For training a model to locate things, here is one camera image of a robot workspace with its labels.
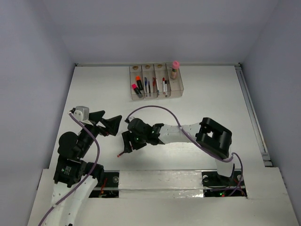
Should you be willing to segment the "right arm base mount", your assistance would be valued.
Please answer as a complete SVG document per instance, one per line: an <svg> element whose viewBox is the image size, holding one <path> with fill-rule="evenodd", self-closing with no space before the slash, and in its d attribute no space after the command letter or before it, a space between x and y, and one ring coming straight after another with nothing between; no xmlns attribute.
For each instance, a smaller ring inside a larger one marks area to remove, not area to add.
<svg viewBox="0 0 301 226"><path fill-rule="evenodd" d="M216 171L202 172L204 197L227 197L237 187L241 177L240 170L234 170L228 177L219 175Z"/></svg>

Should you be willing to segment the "orange highlighter marker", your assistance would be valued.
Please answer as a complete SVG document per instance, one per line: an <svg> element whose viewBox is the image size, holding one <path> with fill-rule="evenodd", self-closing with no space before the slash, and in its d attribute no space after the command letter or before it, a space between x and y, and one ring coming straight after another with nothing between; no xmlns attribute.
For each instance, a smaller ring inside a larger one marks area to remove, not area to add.
<svg viewBox="0 0 301 226"><path fill-rule="evenodd" d="M135 80L136 80L138 89L143 90L143 83L142 83L141 77L138 75L135 77Z"/></svg>

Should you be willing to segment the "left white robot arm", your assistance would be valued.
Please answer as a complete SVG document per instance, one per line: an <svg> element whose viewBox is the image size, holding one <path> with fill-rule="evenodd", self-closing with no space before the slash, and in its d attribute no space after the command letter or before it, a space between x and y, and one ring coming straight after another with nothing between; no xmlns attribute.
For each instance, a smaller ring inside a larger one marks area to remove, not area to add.
<svg viewBox="0 0 301 226"><path fill-rule="evenodd" d="M98 164L98 135L115 136L122 117L104 119L105 111L91 113L88 107L77 106L68 112L81 131L63 133L58 141L58 159L50 209L40 226L74 226L80 218L92 190L103 183L103 165Z"/></svg>

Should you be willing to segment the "blue gel pen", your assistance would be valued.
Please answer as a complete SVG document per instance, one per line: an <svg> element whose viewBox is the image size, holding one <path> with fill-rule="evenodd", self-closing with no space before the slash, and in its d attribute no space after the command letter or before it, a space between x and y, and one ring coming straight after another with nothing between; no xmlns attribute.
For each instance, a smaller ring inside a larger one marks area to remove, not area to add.
<svg viewBox="0 0 301 226"><path fill-rule="evenodd" d="M147 80L147 78L146 77L144 77L144 92L145 92L145 94L147 95L147 86L148 86L148 80Z"/></svg>

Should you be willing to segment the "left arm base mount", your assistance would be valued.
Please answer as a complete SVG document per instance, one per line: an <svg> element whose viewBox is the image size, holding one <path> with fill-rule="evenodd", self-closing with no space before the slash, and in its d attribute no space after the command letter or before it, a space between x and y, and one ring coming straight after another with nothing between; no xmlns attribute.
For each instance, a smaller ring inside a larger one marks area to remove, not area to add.
<svg viewBox="0 0 301 226"><path fill-rule="evenodd" d="M105 171L89 198L119 198L119 171Z"/></svg>

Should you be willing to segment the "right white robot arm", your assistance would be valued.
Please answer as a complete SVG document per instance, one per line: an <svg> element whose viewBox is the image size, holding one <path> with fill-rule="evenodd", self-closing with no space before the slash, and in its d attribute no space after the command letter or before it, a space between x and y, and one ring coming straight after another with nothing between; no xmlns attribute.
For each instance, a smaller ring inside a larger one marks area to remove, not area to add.
<svg viewBox="0 0 301 226"><path fill-rule="evenodd" d="M235 164L230 154L232 132L211 118L203 118L192 125L171 126L163 123L149 125L139 118L127 120L127 131L122 133L123 153L131 153L149 145L171 143L197 144L215 159L217 172L203 179L210 188L234 186Z"/></svg>

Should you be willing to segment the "red gel pen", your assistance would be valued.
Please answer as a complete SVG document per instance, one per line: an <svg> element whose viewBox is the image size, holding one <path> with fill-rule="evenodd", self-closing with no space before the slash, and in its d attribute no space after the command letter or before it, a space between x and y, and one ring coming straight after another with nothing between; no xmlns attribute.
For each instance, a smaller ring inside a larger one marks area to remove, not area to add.
<svg viewBox="0 0 301 226"><path fill-rule="evenodd" d="M153 93L157 93L155 77L152 78L152 87L153 87Z"/></svg>

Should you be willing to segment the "red-capped whiteboard marker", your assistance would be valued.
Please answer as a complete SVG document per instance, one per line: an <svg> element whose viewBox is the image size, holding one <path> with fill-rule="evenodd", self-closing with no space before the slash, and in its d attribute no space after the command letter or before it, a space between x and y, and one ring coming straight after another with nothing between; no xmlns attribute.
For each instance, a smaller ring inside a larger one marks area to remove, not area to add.
<svg viewBox="0 0 301 226"><path fill-rule="evenodd" d="M162 87L163 87L163 95L166 94L166 88L165 88L165 78L162 78Z"/></svg>

